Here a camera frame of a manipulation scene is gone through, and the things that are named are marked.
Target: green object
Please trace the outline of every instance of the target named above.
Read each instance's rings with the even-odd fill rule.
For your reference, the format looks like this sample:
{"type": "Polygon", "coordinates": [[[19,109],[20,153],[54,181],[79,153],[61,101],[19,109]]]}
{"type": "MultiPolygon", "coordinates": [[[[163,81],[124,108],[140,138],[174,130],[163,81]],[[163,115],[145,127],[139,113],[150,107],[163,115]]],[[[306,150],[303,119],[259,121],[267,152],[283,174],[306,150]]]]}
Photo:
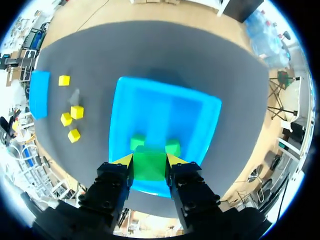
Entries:
{"type": "Polygon", "coordinates": [[[283,149],[286,147],[282,142],[279,142],[278,145],[279,145],[279,147],[281,147],[281,148],[283,148],[283,149]]]}
{"type": "Polygon", "coordinates": [[[166,174],[167,154],[163,151],[138,146],[133,153],[135,180],[163,181],[166,174]]]}
{"type": "Polygon", "coordinates": [[[289,85],[294,81],[289,77],[286,71],[278,71],[277,78],[280,85],[284,85],[284,89],[287,89],[287,87],[289,87],[289,85]]]}
{"type": "Polygon", "coordinates": [[[130,140],[130,150],[135,151],[138,146],[144,146],[145,145],[145,136],[136,134],[134,135],[130,140]]]}
{"type": "Polygon", "coordinates": [[[181,154],[179,141],[177,139],[168,140],[165,144],[165,152],[179,157],[181,154]]]}

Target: yellow cube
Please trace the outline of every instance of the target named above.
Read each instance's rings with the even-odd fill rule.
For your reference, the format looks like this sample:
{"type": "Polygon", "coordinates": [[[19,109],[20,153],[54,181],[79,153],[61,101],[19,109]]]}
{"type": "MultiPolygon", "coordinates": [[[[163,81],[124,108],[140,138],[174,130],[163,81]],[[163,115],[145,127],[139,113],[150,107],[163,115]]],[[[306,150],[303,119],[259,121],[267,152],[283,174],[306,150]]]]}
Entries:
{"type": "Polygon", "coordinates": [[[79,131],[75,128],[68,133],[68,138],[70,142],[73,144],[80,139],[81,135],[79,131]]]}
{"type": "Polygon", "coordinates": [[[68,112],[62,113],[60,120],[65,127],[72,123],[72,117],[68,112]]]}
{"type": "Polygon", "coordinates": [[[83,106],[72,106],[71,107],[71,117],[73,119],[82,119],[84,117],[85,109],[83,106]]]}
{"type": "Polygon", "coordinates": [[[70,84],[70,76],[61,75],[59,77],[59,86],[69,86],[70,84]]]}

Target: gray mat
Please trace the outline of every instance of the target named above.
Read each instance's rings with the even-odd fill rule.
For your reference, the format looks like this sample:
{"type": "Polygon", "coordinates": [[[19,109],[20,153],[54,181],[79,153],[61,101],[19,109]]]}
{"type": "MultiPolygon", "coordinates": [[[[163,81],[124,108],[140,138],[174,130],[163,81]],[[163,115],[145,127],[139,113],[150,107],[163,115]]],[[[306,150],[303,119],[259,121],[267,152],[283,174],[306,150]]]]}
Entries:
{"type": "MultiPolygon", "coordinates": [[[[161,21],[110,23],[64,37],[43,49],[37,70],[51,72],[48,117],[35,122],[37,139],[53,159],[89,187],[108,160],[109,126],[121,76],[150,78],[222,100],[219,122],[202,162],[210,188],[223,195],[251,156],[267,107],[268,70],[239,46],[209,32],[161,21]],[[70,75],[59,87],[59,75],[70,75]],[[81,139],[71,144],[60,117],[80,91],[81,139]]],[[[131,190],[125,207],[176,217],[174,202],[131,190]]]]}

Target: bolt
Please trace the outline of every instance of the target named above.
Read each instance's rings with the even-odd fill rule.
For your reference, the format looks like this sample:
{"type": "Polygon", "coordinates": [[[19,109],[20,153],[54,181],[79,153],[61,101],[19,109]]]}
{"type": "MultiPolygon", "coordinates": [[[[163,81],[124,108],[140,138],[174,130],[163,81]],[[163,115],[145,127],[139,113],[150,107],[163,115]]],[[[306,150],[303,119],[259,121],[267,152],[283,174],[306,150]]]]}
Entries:
{"type": "Polygon", "coordinates": [[[119,187],[119,186],[120,186],[120,182],[114,181],[114,182],[112,183],[112,186],[113,186],[114,188],[119,187]]]}
{"type": "Polygon", "coordinates": [[[192,201],[188,202],[186,205],[184,205],[184,210],[191,211],[196,207],[196,204],[192,201]]]}
{"type": "Polygon", "coordinates": [[[96,178],[94,179],[94,181],[95,181],[96,183],[100,183],[100,182],[102,182],[102,179],[101,179],[100,177],[96,177],[96,178]]]}
{"type": "Polygon", "coordinates": [[[84,194],[81,194],[81,195],[79,195],[78,199],[79,199],[80,201],[83,201],[83,200],[86,199],[86,196],[85,196],[84,194]]]}
{"type": "Polygon", "coordinates": [[[111,204],[109,201],[105,201],[103,204],[102,204],[102,207],[104,209],[111,209],[111,204]]]}
{"type": "Polygon", "coordinates": [[[203,183],[203,182],[204,182],[204,178],[201,177],[201,176],[198,176],[198,177],[196,178],[196,181],[197,181],[198,183],[203,183]]]}
{"type": "Polygon", "coordinates": [[[69,226],[71,232],[75,232],[77,230],[77,225],[75,223],[72,223],[70,226],[69,226]]]}
{"type": "Polygon", "coordinates": [[[179,182],[178,182],[178,186],[179,187],[181,187],[181,186],[183,186],[183,185],[186,185],[187,184],[187,182],[185,181],[185,180],[180,180],[179,182]]]}
{"type": "Polygon", "coordinates": [[[87,200],[79,201],[80,206],[85,206],[87,203],[88,203],[87,200]]]}
{"type": "Polygon", "coordinates": [[[218,203],[220,202],[220,196],[217,195],[217,194],[215,194],[215,195],[213,196],[213,200],[215,201],[216,204],[218,204],[218,203]]]}

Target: blue tray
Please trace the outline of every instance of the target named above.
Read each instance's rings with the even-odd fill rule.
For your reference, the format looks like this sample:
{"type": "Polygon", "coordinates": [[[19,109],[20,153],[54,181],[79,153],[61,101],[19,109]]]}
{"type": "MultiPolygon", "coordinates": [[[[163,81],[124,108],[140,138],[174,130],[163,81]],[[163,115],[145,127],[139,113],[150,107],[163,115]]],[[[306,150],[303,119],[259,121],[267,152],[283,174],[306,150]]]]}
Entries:
{"type": "MultiPolygon", "coordinates": [[[[148,79],[121,77],[116,85],[109,132],[109,162],[130,153],[135,134],[145,146],[165,151],[166,140],[178,139],[179,158],[201,165],[214,135],[222,102],[219,98],[148,79]]],[[[170,198],[165,181],[135,180],[133,189],[170,198]]]]}
{"type": "Polygon", "coordinates": [[[34,119],[39,120],[48,115],[48,88],[50,72],[35,70],[31,74],[29,106],[34,119]]]}

